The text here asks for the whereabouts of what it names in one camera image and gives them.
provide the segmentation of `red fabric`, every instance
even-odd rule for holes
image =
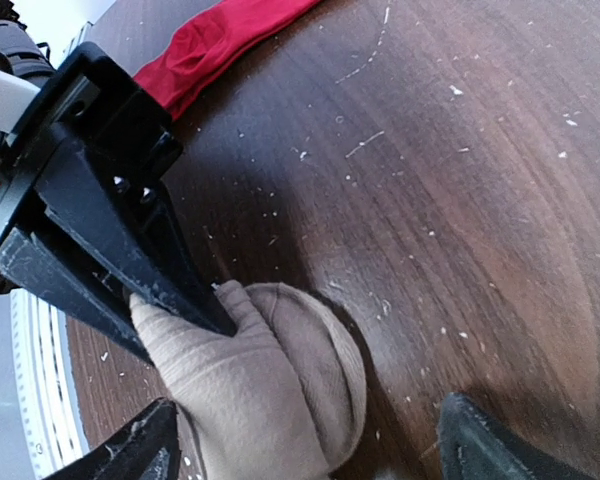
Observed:
[[[245,51],[279,32],[320,0],[224,0],[192,18],[136,82],[174,119]]]

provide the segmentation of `red cloth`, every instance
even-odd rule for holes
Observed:
[[[224,0],[180,27],[135,80],[178,119],[238,57],[319,1]]]

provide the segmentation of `scratch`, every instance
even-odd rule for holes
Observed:
[[[384,130],[382,130],[381,132],[376,133],[375,135],[372,135],[371,137],[369,137],[368,139],[366,139],[364,142],[360,142],[358,144],[358,146],[356,148],[354,148],[353,150],[351,150],[349,153],[347,153],[344,156],[344,158],[352,157],[353,155],[355,155],[358,152],[358,150],[360,150],[361,148],[366,147],[371,142],[373,142],[376,138],[381,137],[382,135],[384,135]]]
[[[384,36],[387,33],[386,26],[389,23],[389,13],[390,12],[391,12],[391,0],[389,0],[389,4],[387,5],[387,8],[386,8],[386,10],[384,12],[384,22],[383,22],[383,25],[384,25],[385,28],[383,28],[382,31],[380,32],[380,36],[378,37],[378,42],[376,43],[376,49],[373,51],[373,53],[371,53],[371,55],[369,56],[369,58],[367,58],[367,61],[364,62],[360,67],[358,67],[354,71],[346,74],[344,77],[336,80],[336,85],[340,85],[345,80],[348,80],[349,78],[356,76],[362,70],[364,70],[365,68],[367,68],[367,65],[369,65],[370,63],[373,62],[374,57],[378,54],[378,48],[382,45],[382,42],[384,40]]]
[[[427,448],[424,452],[422,452],[422,455],[420,455],[418,457],[418,461],[422,461],[425,458],[427,458],[429,455],[431,455],[433,452],[435,452],[437,448],[438,448],[438,442],[434,443],[429,448]]]

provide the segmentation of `white plastic part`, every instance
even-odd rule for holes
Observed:
[[[0,131],[13,131],[38,92],[40,89],[26,80],[0,71]]]

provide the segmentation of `wood grain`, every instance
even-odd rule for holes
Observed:
[[[211,3],[118,0],[91,39],[134,73]],[[451,391],[600,478],[600,0],[325,1],[177,134],[209,281],[285,281],[357,326],[369,420],[336,478],[440,478]],[[73,333],[97,442],[158,379]]]

